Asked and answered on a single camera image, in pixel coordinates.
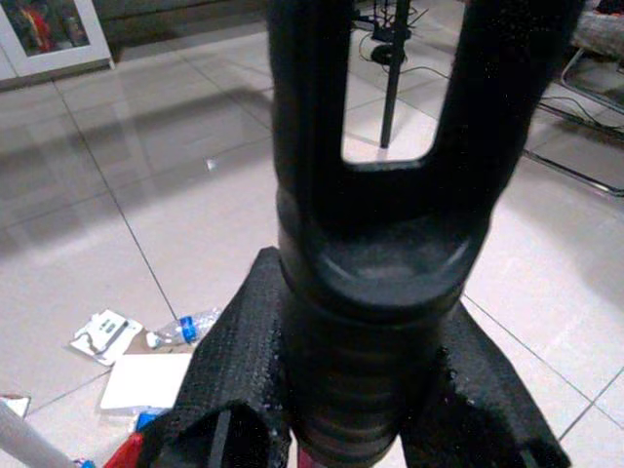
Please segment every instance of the grout line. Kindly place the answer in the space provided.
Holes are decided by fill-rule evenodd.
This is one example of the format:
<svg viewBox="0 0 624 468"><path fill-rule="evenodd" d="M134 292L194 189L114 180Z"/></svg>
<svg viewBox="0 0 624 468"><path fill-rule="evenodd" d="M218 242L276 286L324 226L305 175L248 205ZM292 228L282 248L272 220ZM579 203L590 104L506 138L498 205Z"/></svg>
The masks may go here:
<svg viewBox="0 0 624 468"><path fill-rule="evenodd" d="M6 226L0 226L0 230L11 229L11 228L19 226L21 224L25 224L27 222L31 222L31 221L34 221L36 219L39 219L40 217L44 217L44 216L47 216L47 215L53 215L54 213L60 212L61 210L66 210L66 209L74 207L76 205L80 205L81 203L85 203L85 202L88 202L90 200L94 200L95 198L101 197L102 195L108 195L108 189L106 189L104 191L101 191L101 192L98 192L98 193L95 193L93 195L89 195L88 197L80 198L78 200L74 200L73 202L66 203L64 205L61 205L60 207L53 208L53 209L49 210L48 212L44 212L44 213L40 213L40 214L34 214L33 216L27 216L24 219L21 219L19 221L11 222L11 223L7 224Z"/></svg>
<svg viewBox="0 0 624 468"><path fill-rule="evenodd" d="M505 328L500 322L498 322L495 318L493 318L487 311L486 309L484 309L481 305L479 305L477 302L475 302L474 299L472 299L471 297L469 297L467 294L463 295L464 297L466 297L470 302L472 302L479 310L481 310L484 314L486 314L488 317L490 317L499 327L501 327L502 329L504 329L507 333L509 333L509 335L514 338L516 341L518 341L524 348L526 351L528 351L530 354L532 354L535 358L537 358L542 364L544 364L548 369L550 369L552 372L554 372L559 378L561 378L565 383L567 383L570 387L572 387L574 390L576 390L578 392L578 394L583 397L585 400L587 400L588 402L592 402L592 399L590 397L588 397L587 395L585 395L583 392L581 392L578 388L576 388L576 385L574 385L572 382L570 382L567 378L565 378L558 370L556 370L555 368L553 368L547 361L545 361L544 359L542 359L537 353L535 353L532 349L530 349L526 344L524 344L517 336L515 336L513 333L511 333L507 328Z"/></svg>
<svg viewBox="0 0 624 468"><path fill-rule="evenodd" d="M223 93L224 95L226 95L233 103L235 103L237 106L239 106L241 109L243 109L243 111L249 115L250 117L252 117L258 124L260 124L262 127L264 127L265 129L267 129L268 131L271 131L271 127L272 125L266 125L264 122L262 122L257 116L253 115L244 105L242 105L238 100L236 100L233 96L232 93L226 90L223 90L214 80L212 80L209 76L207 76L204 71L198 67L195 63L193 63L192 60L188 59L184 54L181 54L179 51L174 51L174 53L180 57L186 64L188 64L191 68L193 68L195 71L197 71L200 75L202 75L209 83L213 84L221 93ZM248 66L243 66L243 68L246 69L252 69L251 67ZM262 90L262 91L258 91L259 94L264 93L266 91L272 90L273 86L271 86L270 88L267 88L266 90Z"/></svg>
<svg viewBox="0 0 624 468"><path fill-rule="evenodd" d="M210 157L202 156L201 158L192 159L191 161L189 161L189 163L197 162L197 161L200 161L200 160L206 162L207 160L218 159L221 156L223 156L225 153L229 153L230 151L234 151L234 150L237 150L237 149L245 148L247 146L253 146L253 145L256 145L256 144L260 144L260 143L263 143L263 142L267 141L270 138L272 138L272 136L263 136L263 137L261 137L259 139L255 139L253 141L247 141L247 142L244 142L244 143L241 143L241 144L237 144L236 146L231 146L231 147L229 147L227 149L219 151L218 153L216 153L213 156L210 156ZM170 173L172 173L173 171L175 171L177 169L178 168L176 168L176 167L172 167L172 168L167 168L167 169L164 169L162 171L159 171L159 172L157 172L155 174L140 176L140 177L136 178L135 180L131 180L129 182L124 182L124 183L120 183L119 185L116 185L115 186L115 190L118 190L118 191L119 190L124 190L126 188L132 187L133 185L137 185L137 184L139 184L141 182L145 182L145 181L147 181L147 180L149 180L151 178L156 178L156 177L159 177L159 176L164 176L164 175L170 174Z"/></svg>
<svg viewBox="0 0 624 468"><path fill-rule="evenodd" d="M108 190L108 193L109 193L111 199L113 200L113 203L117 207L117 211L119 212L119 215L122 217L122 219L126 223L126 227L128 228L128 232L130 232L130 235L132 236L133 240L135 241L136 247L138 248L138 251L139 251L141 257L143 258L143 261L145 262L145 265L147 266L147 269L149 270L149 273L151 274L152 279L156 283L156 287L160 291L160 294L163 297L163 299L165 299L165 303L167 304L167 307L169 307L169 311L171 312L172 316L174 317L174 319L177 320L176 312L174 312L174 308L172 307L172 304L170 303L169 298L165 294L165 290L163 289L162 285L160 284L160 281L158 281L158 278L156 277L156 273L152 269L152 266L149 264L149 260L147 259L147 255L145 255L145 252L143 251L142 247L140 246L140 243L138 241L137 235L135 234L135 231L133 231L133 228L130 225L130 223L128 222L128 219L126 218L126 215L124 214L124 212L122 210L122 207L121 207L121 205L119 203L119 200L117 200L117 197L113 193L113 190L110 187L110 184L108 183L108 180L106 180L104 172L101 169L101 167L99 166L98 160L96 159L96 156L94 155L91 147L89 146L89 144L87 142L87 139L85 138L85 136L83 135L82 131L80 130L80 127L78 126L78 123L76 122L76 117L69 110L69 107L67 106L67 102L65 102L64 97L62 97L62 101L65 104L65 107L67 108L67 111L69 112L69 116L71 118L71 121L73 122L73 125L75 126L76 130L78 131L78 134L80 135L80 138L81 138L83 144L85 145L85 147L87 148L87 151L91 155L91 158L93 159L94 164L96 165L97 171L99 172L99 176L102 178L102 180L104 182L104 185L106 186L106 189Z"/></svg>
<svg viewBox="0 0 624 468"><path fill-rule="evenodd" d="M203 83L203 81L200 81L199 79L197 81L192 81L189 83L185 83L183 85L180 85L182 88L188 88L191 86L197 86L199 84ZM65 104L65 108L67 110L69 110L69 113L72 112L87 112L87 111L91 111L91 110L95 110L95 109L99 109L100 107L105 107L105 106L112 106L114 104L119 104L120 102L130 102L133 100L139 100L139 99L147 99L147 98L157 98L158 93L162 92L163 90L159 90L159 91L154 91L151 93L138 93L136 95L130 95L130 96L126 96L126 97L120 97L120 98L116 98L114 100L107 100L104 102L99 102L99 103L95 103L95 104L90 104L90 105L86 105L85 107L80 107L76 110L71 110L68 106L68 104L65 101L65 94L61 91L59 91L60 96L62 98L63 103Z"/></svg>
<svg viewBox="0 0 624 468"><path fill-rule="evenodd" d="M613 419L611 417L611 415L606 412L604 409L602 409L599 406L594 406L594 408L596 408L596 410L600 411L604 416L606 416L613 424L615 424L617 427L619 427L620 429L622 429L624 431L624 426L622 424L620 424L618 421L616 421L615 419Z"/></svg>
<svg viewBox="0 0 624 468"><path fill-rule="evenodd" d="M615 425L617 427L619 427L620 429L622 429L622 426L620 426L620 424L615 421L611 416L609 416L608 414L606 414L603 410L601 410L597 405L596 402L598 401L598 399L606 392L606 390L608 389L608 387L611 386L611 384L617 380L617 377L619 377L622 372L624 372L624 368L620 369L620 372L618 372L614 378L612 378L607 385L604 386L603 390L601 390L599 392L599 394L596 396L596 398L594 400L592 400L592 402L590 403L589 407L587 407L584 411L582 411L577 417L576 419L574 419L572 421L572 423L567 427L567 429L564 430L564 433L560 436L559 438L559 442L561 442L564 437L569 433L569 431L572 430L572 428L578 423L578 421L580 421L583 416L587 413L587 411L589 411L591 408L596 408L597 410L599 410L602 414L604 414L609 420L613 421L615 423Z"/></svg>
<svg viewBox="0 0 624 468"><path fill-rule="evenodd" d="M50 400L48 403L43 404L41 407L37 407L35 408L33 411L29 411L26 414L25 419L28 419L30 416L32 416L33 414L36 414L37 412L39 412L40 410L42 410L43 408L46 408L54 403L56 403L59 400L62 400L65 397L68 397L69 395L71 395L72 393L77 392L78 390L80 390L81 388L85 388L87 385L92 384L93 382L95 382L96 380L98 380L100 377L104 377L105 375L107 375L108 373L110 373L110 370L107 370L106 372L103 372L99 375L96 375L93 378L90 378L89 380L87 380L84 383L81 383L80 385L78 385L76 388L73 388L71 390L68 390L66 392L61 393L60 395L58 395L57 397L53 398L52 400Z"/></svg>
<svg viewBox="0 0 624 468"><path fill-rule="evenodd" d="M362 102L361 104L357 104L357 105L354 105L352 107L347 107L346 102L345 102L344 103L344 115L346 115L348 112L351 112L352 110L359 109L360 107L364 107L365 105L369 105L369 104L373 104L373 103L376 103L376 102L380 102L381 100L386 100L386 98L385 97L378 97L376 99L369 100L367 102Z"/></svg>
<svg viewBox="0 0 624 468"><path fill-rule="evenodd" d="M570 432L570 430L578 423L578 421L580 421L583 416L591 409L591 408L596 408L597 410L599 410L602 414L604 414L610 421L612 421L615 425L617 425L617 427L619 427L620 429L624 430L624 427L622 427L622 425L616 421L615 419L613 419L613 417L611 417L607 412L605 412L604 410L602 410L600 407L598 407L596 405L596 402L600 399L600 397L606 392L606 390L608 390L608 388L613 384L613 382L615 380L617 380L617 378L624 374L624 368L622 368L609 382L608 384L598 393L598 395L594 398L591 399L589 397L587 397L583 392L581 392L578 388L576 388L576 386L570 382L567 378L565 378L563 375L561 375L556 369L554 369L550 364L548 364L546 361L544 361L540 356L538 356L535 352L533 352L528 346L526 346L523 342L521 342L517 336L515 336L513 333L511 333L508 329L506 329L504 326L502 326L500 324L500 322L498 322L496 319L494 319L482 306L480 306L477 302L475 302L475 300L473 300L471 297L469 297L468 295L464 294L463 295L466 299L468 299L470 302L472 302L479 310L481 310L484 314L486 314L488 317L490 317L499 327L501 327L502 329L504 329L507 333L509 333L516 341L518 341L530 354L532 354L535 358L537 358L540 362L542 362L543 364L545 364L548 369L550 369L551 371L553 371L556 375L558 375L561 379L563 379L565 381L565 383L567 383L569 386L571 386L574 390L576 390L583 398L585 398L588 402L589 405L587 406L587 408L585 408L578 416L576 416L574 418L574 420L570 423L569 426L567 426L567 428L564 430L563 434L558 438L559 442L561 442L564 437Z"/></svg>
<svg viewBox="0 0 624 468"><path fill-rule="evenodd" d="M407 107L411 107L412 109L417 110L418 112L420 112L420 113L422 113L422 114L426 115L427 117L431 117L433 120L435 120L435 121L436 121L436 123L438 123L438 125L440 124L440 115L438 115L438 117L435 117L435 116L433 116L433 115L429 114L427 111L425 111L425 110L421 109L420 107L416 107L416 106L415 106L415 105L413 105L411 102L408 102L408 101L406 101L406 100L402 99L402 98L399 96L399 94L400 94L400 93L398 93L398 94L397 94L397 100L399 100L400 102L402 102L403 104L405 104Z"/></svg>
<svg viewBox="0 0 624 468"><path fill-rule="evenodd" d="M561 442L561 441L564 439L564 437L565 437L567 434L569 434L569 431L571 431L571 430L572 430L572 428L573 428L573 427L574 427L574 426L578 423L578 421L580 421L580 420L583 418L583 416L584 416L585 414L587 414L587 412L588 412L588 411L589 411L589 410L590 410L593 406L594 406L594 404L593 404L593 403L590 403L590 404L587 406L587 408L586 408L586 409L584 409L584 410L583 410L583 411L582 411L582 412L581 412L578 416L576 416L576 417L574 418L574 420L572 421L572 423L571 423L569 426L567 426L567 428L564 430L563 434L562 434L562 435L561 435L561 436L557 439L557 441L558 441L558 442Z"/></svg>

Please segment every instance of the red object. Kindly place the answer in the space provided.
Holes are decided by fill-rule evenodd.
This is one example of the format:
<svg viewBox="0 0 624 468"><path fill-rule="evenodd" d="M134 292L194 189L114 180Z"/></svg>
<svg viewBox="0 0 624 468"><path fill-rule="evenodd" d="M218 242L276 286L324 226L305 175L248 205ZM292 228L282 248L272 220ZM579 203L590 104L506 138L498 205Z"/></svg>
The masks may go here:
<svg viewBox="0 0 624 468"><path fill-rule="evenodd" d="M297 468L324 468L323 465L314 461L303 448L299 448Z"/></svg>
<svg viewBox="0 0 624 468"><path fill-rule="evenodd" d="M104 468L134 468L143 447L143 435L134 433L106 462Z"/></svg>
<svg viewBox="0 0 624 468"><path fill-rule="evenodd" d="M37 40L39 52L49 52L53 49L52 30L44 18L34 8L22 8L21 13L30 21Z"/></svg>

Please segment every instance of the scattered trash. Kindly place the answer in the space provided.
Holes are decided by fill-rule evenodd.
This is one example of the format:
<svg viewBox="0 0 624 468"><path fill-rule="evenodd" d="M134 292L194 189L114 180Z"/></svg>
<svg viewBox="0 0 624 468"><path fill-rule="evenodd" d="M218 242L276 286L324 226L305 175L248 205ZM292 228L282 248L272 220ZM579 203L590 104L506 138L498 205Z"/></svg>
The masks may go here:
<svg viewBox="0 0 624 468"><path fill-rule="evenodd" d="M158 331L147 333L147 345L152 349L158 349L161 346L174 346L198 341L210 331L220 315L221 309L215 307L169 322Z"/></svg>
<svg viewBox="0 0 624 468"><path fill-rule="evenodd" d="M30 397L22 395L0 395L0 402L3 402L19 417L26 417L30 406Z"/></svg>
<svg viewBox="0 0 624 468"><path fill-rule="evenodd" d="M96 464L93 461L85 458L74 460L74 465L76 465L77 468L96 468Z"/></svg>
<svg viewBox="0 0 624 468"><path fill-rule="evenodd" d="M110 374L99 407L119 415L172 408L191 356L190 353L121 356Z"/></svg>
<svg viewBox="0 0 624 468"><path fill-rule="evenodd" d="M143 446L143 436L133 434L119 448L112 458L106 462L104 468L128 468L137 466L140 450Z"/></svg>
<svg viewBox="0 0 624 468"><path fill-rule="evenodd" d="M26 466L46 468L75 466L67 455L46 441L30 424L2 402L0 402L0 450Z"/></svg>
<svg viewBox="0 0 624 468"><path fill-rule="evenodd" d="M69 343L105 366L112 366L122 356L143 325L106 309L91 317Z"/></svg>

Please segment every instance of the cable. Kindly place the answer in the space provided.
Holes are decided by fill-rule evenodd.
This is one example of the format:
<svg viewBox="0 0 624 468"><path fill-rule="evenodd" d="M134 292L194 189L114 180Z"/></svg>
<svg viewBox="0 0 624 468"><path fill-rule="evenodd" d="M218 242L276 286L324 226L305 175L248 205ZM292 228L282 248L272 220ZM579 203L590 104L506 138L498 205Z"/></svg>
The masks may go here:
<svg viewBox="0 0 624 468"><path fill-rule="evenodd" d="M598 125L599 127L603 127L604 129L610 129L610 130L624 129L624 125L608 125L608 124L604 124L600 120L596 119L592 114L590 114L587 111L587 109L585 109L585 107L583 107L583 105L578 100L574 99L573 97L548 96L548 97L543 97L541 100L568 100L568 101L573 102L574 104L576 104L576 106L579 109L581 109L583 114L585 114L585 116L587 116L588 119L590 119L594 124Z"/></svg>
<svg viewBox="0 0 624 468"><path fill-rule="evenodd" d="M449 77L447 75L445 75L442 71L438 71L435 68L431 68L430 66L415 66L413 68L408 68L407 70L402 70L401 73L408 73L409 71L415 71L415 70L429 70L434 72L436 75L440 75L443 78L446 78L447 80L449 79Z"/></svg>
<svg viewBox="0 0 624 468"><path fill-rule="evenodd" d="M358 52L360 53L360 59L362 59L363 61L374 61L374 60L371 60L370 58L364 57L364 54L362 54L362 45L364 44L364 41L366 39L368 39L369 37L371 37L371 36L372 36L371 32L368 33L368 34L365 34L365 36L360 40L360 45L358 46Z"/></svg>

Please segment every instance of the white tube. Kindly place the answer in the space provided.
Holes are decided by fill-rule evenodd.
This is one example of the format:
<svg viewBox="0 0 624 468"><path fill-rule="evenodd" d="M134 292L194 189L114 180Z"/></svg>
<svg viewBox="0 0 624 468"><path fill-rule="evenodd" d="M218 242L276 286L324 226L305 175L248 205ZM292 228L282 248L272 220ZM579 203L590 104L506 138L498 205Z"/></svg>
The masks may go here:
<svg viewBox="0 0 624 468"><path fill-rule="evenodd" d="M0 402L0 449L30 468L74 468L74 463Z"/></svg>

